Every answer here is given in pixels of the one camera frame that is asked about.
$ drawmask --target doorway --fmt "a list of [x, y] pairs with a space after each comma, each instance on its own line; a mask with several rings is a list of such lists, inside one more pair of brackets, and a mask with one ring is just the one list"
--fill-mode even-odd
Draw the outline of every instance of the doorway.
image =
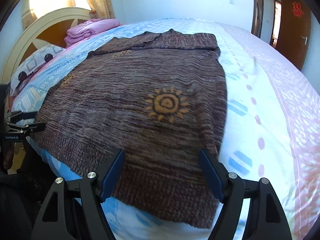
[[273, 19], [273, 28], [272, 28], [272, 36], [270, 40], [270, 45], [272, 47], [276, 47], [279, 30], [280, 30], [280, 23], [281, 23], [281, 3], [278, 0], [275, 0], [275, 17]]
[[258, 38], [261, 37], [261, 30], [262, 30], [262, 20], [263, 20], [263, 0], [256, 0], [256, 28], [253, 35], [257, 36]]

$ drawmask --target light blue bedsheet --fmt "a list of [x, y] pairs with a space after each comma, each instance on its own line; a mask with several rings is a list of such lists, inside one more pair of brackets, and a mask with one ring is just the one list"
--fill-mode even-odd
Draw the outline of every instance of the light blue bedsheet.
[[[290, 217], [294, 199], [288, 201], [285, 198], [289, 190], [284, 186], [286, 183], [281, 181], [277, 184], [276, 181], [281, 176], [283, 166], [285, 166], [287, 172], [291, 172], [291, 167], [286, 166], [287, 158], [291, 156], [287, 156], [290, 146], [272, 144], [274, 137], [268, 128], [268, 125], [282, 126], [282, 122], [284, 122], [283, 113], [261, 66], [257, 65], [217, 23], [188, 18], [156, 19], [123, 25], [101, 33], [67, 50], [61, 57], [57, 57], [49, 67], [39, 72], [37, 78], [29, 82], [17, 96], [12, 110], [39, 110], [49, 88], [82, 62], [89, 51], [96, 50], [111, 38], [130, 38], [145, 31], [163, 33], [171, 28], [185, 34], [204, 32], [216, 36], [221, 50], [219, 62], [225, 70], [228, 87], [227, 123], [220, 151], [220, 161], [230, 172], [236, 172], [243, 179], [259, 180], [260, 177], [268, 177], [273, 182], [273, 187], [284, 206], [285, 212], [287, 211], [286, 214], [288, 213]], [[272, 120], [268, 118], [270, 109], [273, 111]], [[265, 120], [268, 120], [268, 125], [261, 128], [261, 122]], [[281, 130], [281, 133], [287, 136], [286, 129]], [[40, 149], [33, 140], [30, 139], [29, 141], [42, 159], [49, 163], [57, 176], [64, 177], [66, 180], [79, 178], [68, 166], [52, 157], [50, 153]], [[268, 161], [266, 156], [271, 157], [273, 161]], [[279, 158], [281, 160], [278, 163], [274, 162], [274, 159], [279, 160]], [[115, 198], [107, 199], [102, 207], [117, 239], [203, 240], [208, 239], [211, 232], [209, 229], [193, 228], [183, 223], [160, 220], [146, 212], [127, 206]], [[241, 239], [242, 237], [248, 207], [249, 201], [245, 200], [234, 239]]]

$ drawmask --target pillow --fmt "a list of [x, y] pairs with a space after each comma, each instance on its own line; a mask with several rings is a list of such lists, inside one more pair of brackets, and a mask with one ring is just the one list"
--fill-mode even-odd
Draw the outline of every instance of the pillow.
[[28, 80], [49, 60], [56, 57], [65, 49], [48, 44], [27, 57], [16, 69], [11, 77], [10, 96], [17, 95], [27, 84]]

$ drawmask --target red paper decoration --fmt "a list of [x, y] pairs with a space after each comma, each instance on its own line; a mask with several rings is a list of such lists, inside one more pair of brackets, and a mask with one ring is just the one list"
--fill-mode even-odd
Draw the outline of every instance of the red paper decoration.
[[293, 8], [292, 8], [293, 15], [295, 17], [301, 18], [302, 15], [304, 14], [302, 9], [301, 9], [301, 4], [298, 3], [298, 2], [294, 2], [292, 4], [293, 4]]

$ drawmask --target wooden door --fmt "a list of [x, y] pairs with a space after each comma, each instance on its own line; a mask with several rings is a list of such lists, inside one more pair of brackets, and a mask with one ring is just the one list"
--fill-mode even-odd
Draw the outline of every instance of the wooden door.
[[311, 11], [303, 0], [281, 0], [281, 4], [276, 50], [301, 70], [309, 45]]

